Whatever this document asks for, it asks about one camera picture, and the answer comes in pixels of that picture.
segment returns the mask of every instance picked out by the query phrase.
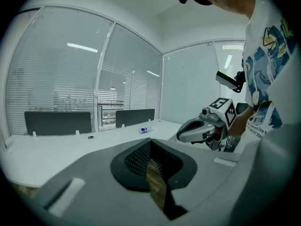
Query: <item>ceiling light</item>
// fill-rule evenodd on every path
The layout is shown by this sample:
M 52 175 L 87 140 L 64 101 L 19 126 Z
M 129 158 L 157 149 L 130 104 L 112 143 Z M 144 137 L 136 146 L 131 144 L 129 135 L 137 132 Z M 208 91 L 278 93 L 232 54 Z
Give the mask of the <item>ceiling light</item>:
M 244 45 L 243 44 L 223 45 L 222 49 L 239 49 L 239 50 L 244 50 Z
M 98 52 L 97 49 L 81 46 L 81 45 L 74 44 L 74 43 L 67 43 L 67 46 L 74 47 L 74 48 L 81 48 L 81 49 L 88 50 L 88 51 L 95 52 L 95 53 Z
M 160 75 L 157 75 L 157 74 L 155 74 L 155 73 L 153 73 L 153 72 L 151 72 L 151 71 L 147 71 L 147 73 L 150 73 L 150 74 L 152 74 L 152 75 L 154 75 L 154 76 L 157 76 L 157 77 L 160 77 Z
M 227 68 L 229 67 L 232 58 L 233 58 L 233 55 L 228 55 L 228 58 L 227 58 L 227 61 L 226 61 L 226 63 L 225 63 L 224 69 L 227 69 Z

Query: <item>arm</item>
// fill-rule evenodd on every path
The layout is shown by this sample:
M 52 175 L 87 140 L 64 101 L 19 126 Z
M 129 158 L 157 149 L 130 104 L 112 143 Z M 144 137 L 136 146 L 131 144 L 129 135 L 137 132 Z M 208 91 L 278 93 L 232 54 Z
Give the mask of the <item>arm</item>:
M 228 136 L 241 136 L 246 130 L 246 122 L 253 114 L 254 111 L 250 107 L 239 114 L 228 131 Z

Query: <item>small bottle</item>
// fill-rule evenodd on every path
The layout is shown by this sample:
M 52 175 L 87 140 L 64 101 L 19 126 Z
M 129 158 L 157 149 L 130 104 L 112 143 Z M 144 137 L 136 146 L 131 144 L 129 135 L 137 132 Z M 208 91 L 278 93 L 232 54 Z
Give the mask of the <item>small bottle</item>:
M 154 127 L 141 128 L 141 129 L 139 129 L 139 133 L 140 133 L 140 134 L 144 134 L 144 133 L 147 133 L 147 132 L 151 132 L 151 131 L 153 131 L 153 130 L 155 130 Z

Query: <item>window blinds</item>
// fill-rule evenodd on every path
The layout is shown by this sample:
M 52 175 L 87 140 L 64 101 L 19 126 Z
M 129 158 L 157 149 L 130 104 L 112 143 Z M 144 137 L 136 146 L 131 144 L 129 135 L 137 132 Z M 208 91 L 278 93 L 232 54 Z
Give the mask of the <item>window blinds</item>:
M 45 7 L 21 38 L 8 72 L 11 134 L 26 134 L 25 111 L 90 112 L 97 67 L 112 22 L 75 9 Z
M 99 129 L 115 126 L 117 110 L 155 109 L 158 118 L 162 54 L 116 25 L 103 60 L 98 90 Z
M 243 71 L 241 62 L 244 51 L 244 41 L 214 42 L 219 71 L 234 79 L 237 72 Z M 245 103 L 246 85 L 240 93 L 236 93 L 228 87 L 221 85 L 221 97 L 231 98 L 234 106 L 237 103 Z

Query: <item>white wall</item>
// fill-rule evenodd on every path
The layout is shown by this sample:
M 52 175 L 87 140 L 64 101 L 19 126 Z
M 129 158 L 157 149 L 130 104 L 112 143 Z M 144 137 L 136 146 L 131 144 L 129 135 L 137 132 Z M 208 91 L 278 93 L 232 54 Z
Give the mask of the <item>white wall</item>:
M 4 139 L 9 137 L 4 95 L 10 60 L 28 23 L 36 12 L 37 11 L 32 11 L 17 15 L 11 22 L 0 44 L 0 129 L 2 130 Z
M 189 0 L 158 15 L 163 34 L 163 53 L 195 43 L 218 39 L 245 39 L 248 19 L 215 6 Z
M 158 50 L 162 49 L 159 19 L 135 0 L 28 0 L 22 9 L 55 4 L 86 8 L 111 17 L 135 31 Z
M 164 56 L 161 119 L 179 124 L 198 117 L 220 95 L 212 43 Z

